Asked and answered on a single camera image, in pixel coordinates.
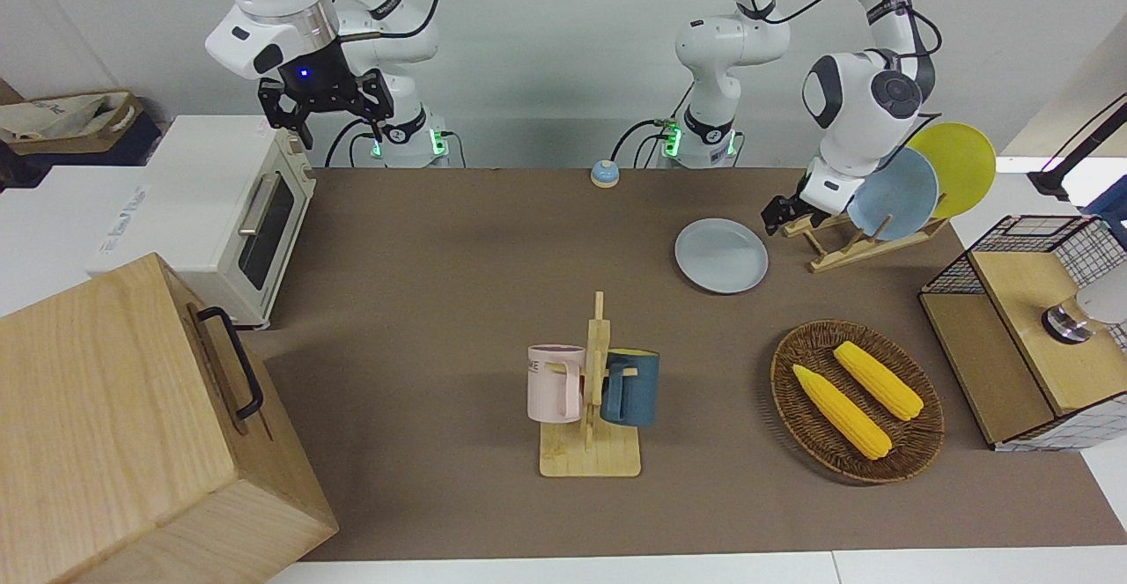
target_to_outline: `dark blue mug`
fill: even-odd
[[[615,425],[653,425],[657,413],[657,353],[612,348],[606,355],[606,368],[609,374],[603,380],[598,416]]]

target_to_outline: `corn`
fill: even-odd
[[[819,375],[806,366],[793,364],[795,377],[802,386],[806,396],[814,401],[826,419],[845,439],[864,454],[866,459],[876,461],[885,458],[893,449],[893,440],[877,424],[872,423],[869,415],[857,407],[849,397],[834,387],[833,382]]]
[[[902,422],[912,421],[923,410],[923,399],[907,387],[896,372],[869,355],[852,342],[842,343],[834,349],[834,357],[857,379],[869,395],[880,400],[888,412]]]

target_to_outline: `oven handle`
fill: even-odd
[[[263,231],[263,222],[266,220],[275,192],[278,192],[278,184],[282,184],[282,175],[278,171],[259,179],[254,198],[250,198],[250,207],[247,207],[247,214],[243,215],[242,223],[239,223],[239,236],[258,236],[259,231]]]
[[[242,408],[238,408],[234,412],[234,416],[238,416],[241,421],[249,419],[250,416],[263,407],[263,387],[258,384],[258,378],[255,377],[255,369],[250,365],[250,360],[247,359],[247,352],[242,349],[242,342],[239,339],[237,331],[234,331],[234,324],[231,322],[231,317],[222,308],[208,307],[196,313],[196,318],[201,322],[212,318],[222,320],[223,328],[227,329],[227,335],[230,336],[231,344],[234,346],[234,354],[239,357],[242,373],[247,375],[247,386],[250,387],[250,402],[246,404]]]

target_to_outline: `plate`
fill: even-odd
[[[767,272],[767,248],[735,220],[701,219],[677,235],[677,267],[699,286],[712,292],[744,292]]]
[[[966,123],[938,123],[920,131],[908,145],[928,158],[946,195],[937,219],[962,214],[978,205],[994,184],[997,158],[990,139]]]
[[[886,215],[893,220],[876,238],[895,241],[924,227],[935,211],[939,179],[919,151],[905,148],[881,171],[873,171],[857,191],[845,211],[866,235],[877,233]]]
[[[834,359],[838,344],[852,340],[886,364],[923,399],[923,410],[902,422],[873,399]],[[853,400],[893,440],[893,451],[885,459],[870,461],[832,426],[798,383],[792,364],[833,382]],[[943,444],[943,409],[928,374],[912,356],[872,328],[844,322],[817,320],[788,334],[771,360],[771,392],[783,424],[804,450],[819,463],[854,481],[867,484],[906,480],[925,470]]]

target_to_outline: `wicker basket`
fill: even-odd
[[[873,399],[834,359],[838,344],[852,340],[904,380],[921,399],[923,412],[902,422]],[[885,459],[870,461],[858,452],[814,406],[791,370],[804,364],[820,372],[861,407],[893,440]],[[771,361],[771,391],[775,407],[798,443],[831,470],[868,484],[895,483],[922,472],[943,444],[943,412],[923,369],[891,340],[870,328],[842,320],[817,320],[795,328],[779,344]]]

